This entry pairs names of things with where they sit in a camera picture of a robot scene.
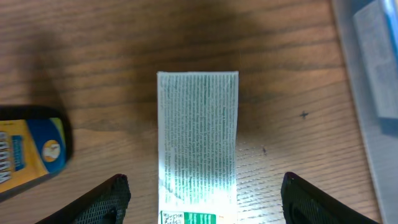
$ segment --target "wooden table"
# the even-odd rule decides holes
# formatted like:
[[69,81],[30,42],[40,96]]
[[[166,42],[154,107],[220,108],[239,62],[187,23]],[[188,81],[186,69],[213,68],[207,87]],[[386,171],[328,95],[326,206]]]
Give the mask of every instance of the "wooden table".
[[159,70],[240,71],[240,223],[284,222],[287,171],[381,221],[330,1],[3,0],[0,58],[0,103],[63,102],[75,137],[65,171],[0,204],[2,223],[116,173],[125,223],[156,223]]

